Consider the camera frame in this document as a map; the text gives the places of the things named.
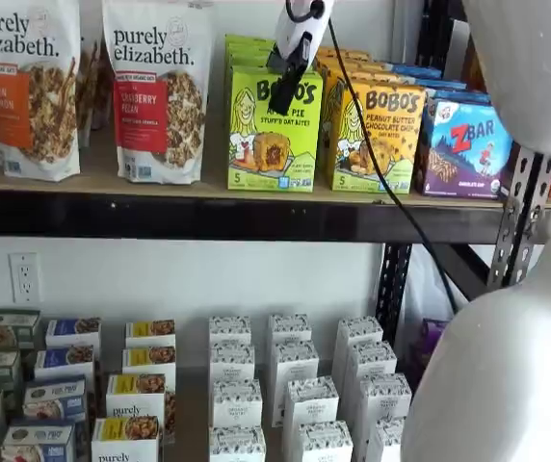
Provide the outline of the white xArm gripper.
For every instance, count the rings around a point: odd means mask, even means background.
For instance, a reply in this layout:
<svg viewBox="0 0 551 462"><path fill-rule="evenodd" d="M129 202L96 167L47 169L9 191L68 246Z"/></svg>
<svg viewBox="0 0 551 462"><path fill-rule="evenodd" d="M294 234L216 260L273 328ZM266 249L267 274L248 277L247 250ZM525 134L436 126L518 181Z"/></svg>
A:
<svg viewBox="0 0 551 462"><path fill-rule="evenodd" d="M289 1L275 28L275 46L270 51L266 67L280 77L271 90L269 109L287 113L308 65L313 61L328 27L335 1ZM293 55L305 47L305 58Z"/></svg>

